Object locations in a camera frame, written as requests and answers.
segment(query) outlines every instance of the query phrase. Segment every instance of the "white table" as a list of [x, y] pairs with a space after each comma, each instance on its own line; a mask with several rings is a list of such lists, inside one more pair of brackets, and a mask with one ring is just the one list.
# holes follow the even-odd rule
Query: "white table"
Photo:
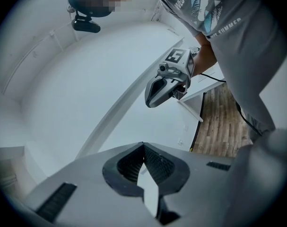
[[[224, 76], [218, 63], [213, 66], [213, 71], [213, 74], [210, 75], [211, 77], [217, 78], [219, 80], [224, 80]], [[178, 103], [180, 103], [185, 109], [187, 109], [196, 119], [198, 119], [200, 122], [203, 122], [203, 119], [200, 117], [200, 114], [197, 113], [193, 108], [189, 107], [185, 102], [221, 85], [224, 82], [216, 81], [211, 78], [205, 78], [202, 81], [199, 81], [199, 77], [200, 75], [195, 76], [191, 79], [191, 86], [188, 89], [187, 96], [179, 100]]]

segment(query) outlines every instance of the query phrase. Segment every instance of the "black slot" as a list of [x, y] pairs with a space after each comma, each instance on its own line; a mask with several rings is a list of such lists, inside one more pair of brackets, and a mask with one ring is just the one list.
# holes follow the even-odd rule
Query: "black slot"
[[66, 205], [77, 186], [63, 183], [36, 211], [36, 213], [49, 222], [53, 222]]
[[219, 169], [219, 170], [223, 170], [223, 171], [228, 171], [230, 168], [230, 165], [226, 165], [226, 164], [222, 164], [222, 163], [218, 163], [218, 162], [213, 162], [210, 161], [206, 164], [207, 166]]
[[167, 225], [177, 220], [178, 218], [180, 218], [180, 215], [177, 214], [176, 212], [169, 211], [164, 201], [163, 196], [160, 196], [158, 200], [158, 209], [157, 209], [156, 219], [158, 219], [158, 221], [162, 225]]
[[166, 85], [166, 81], [163, 79], [160, 79], [158, 81], [155, 81], [153, 86], [152, 86], [152, 90], [151, 90], [151, 96], [155, 95], [156, 93], [158, 93], [162, 88], [164, 88]]

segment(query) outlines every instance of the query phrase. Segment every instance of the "gray t-shirt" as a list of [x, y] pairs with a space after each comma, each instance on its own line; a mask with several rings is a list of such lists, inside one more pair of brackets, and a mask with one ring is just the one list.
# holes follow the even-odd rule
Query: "gray t-shirt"
[[283, 62], [287, 38], [261, 0], [161, 1], [193, 36], [202, 32], [210, 41], [228, 87], [243, 110], [272, 125], [259, 93]]

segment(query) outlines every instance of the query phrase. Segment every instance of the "black vent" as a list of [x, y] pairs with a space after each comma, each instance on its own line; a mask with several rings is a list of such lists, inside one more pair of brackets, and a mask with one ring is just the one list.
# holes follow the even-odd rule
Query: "black vent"
[[72, 196], [77, 186], [63, 183], [36, 213], [49, 222], [53, 222]]
[[117, 163], [117, 169], [129, 181], [136, 183], [143, 164], [144, 148], [139, 147]]
[[217, 169], [223, 170], [223, 171], [228, 171], [229, 168], [230, 168], [230, 165], [225, 165], [225, 164], [218, 163], [218, 162], [213, 162], [213, 161], [208, 162], [206, 165], [210, 166], [210, 167], [213, 167], [213, 168], [217, 168]]
[[151, 96], [155, 95], [159, 90], [164, 88], [164, 86], [167, 84], [166, 80], [157, 80], [154, 82], [152, 85], [152, 90], [151, 90]]
[[144, 159], [144, 163], [157, 185], [169, 178], [174, 172], [174, 163], [151, 148], [145, 147]]

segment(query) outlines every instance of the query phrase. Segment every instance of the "wooden floor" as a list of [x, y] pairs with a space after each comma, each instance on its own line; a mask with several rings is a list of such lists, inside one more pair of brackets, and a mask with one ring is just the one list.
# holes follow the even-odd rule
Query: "wooden floor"
[[241, 146], [251, 144], [226, 83], [205, 94], [202, 119], [192, 152], [234, 157]]

